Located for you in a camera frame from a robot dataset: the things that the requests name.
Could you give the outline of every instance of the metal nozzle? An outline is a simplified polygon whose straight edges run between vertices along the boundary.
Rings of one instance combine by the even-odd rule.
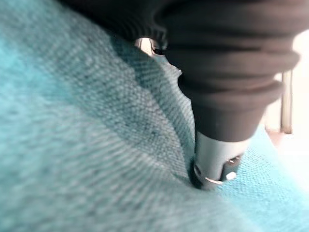
[[[211,189],[236,177],[241,156],[250,140],[223,142],[196,133],[194,171],[204,189]]]

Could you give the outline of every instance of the teal fabric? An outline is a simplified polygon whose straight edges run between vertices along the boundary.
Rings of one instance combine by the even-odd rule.
[[[0,1],[0,232],[309,231],[262,129],[236,180],[191,186],[179,73],[56,1]]]

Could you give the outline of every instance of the black rubber grip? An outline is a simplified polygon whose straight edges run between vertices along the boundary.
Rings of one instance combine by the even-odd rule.
[[[274,75],[298,62],[294,37],[309,28],[309,0],[61,1],[130,42],[168,44],[197,130],[221,141],[252,136],[282,93]]]

